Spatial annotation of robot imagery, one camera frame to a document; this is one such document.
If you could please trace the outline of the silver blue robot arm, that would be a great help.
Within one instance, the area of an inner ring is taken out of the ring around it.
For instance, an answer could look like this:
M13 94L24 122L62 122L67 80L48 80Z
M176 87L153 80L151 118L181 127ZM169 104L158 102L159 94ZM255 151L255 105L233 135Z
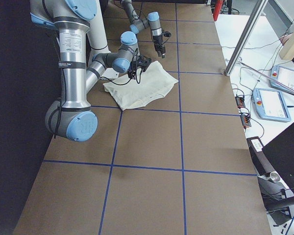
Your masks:
M166 46L164 37L170 38L171 33L165 31L160 23L160 16L157 11L150 12L144 18L141 18L134 8L131 0L121 0L120 1L122 9L125 11L130 22L130 30L134 34L139 34L145 29L150 29L151 39L154 44L155 51L157 52L158 57L165 58L166 55Z
M97 0L32 0L30 14L34 24L55 32L59 46L62 92L46 113L46 127L56 137L86 141L98 126L87 101L91 88L107 69L132 78L145 72L151 60L139 53L130 31L121 35L118 51L110 52Z

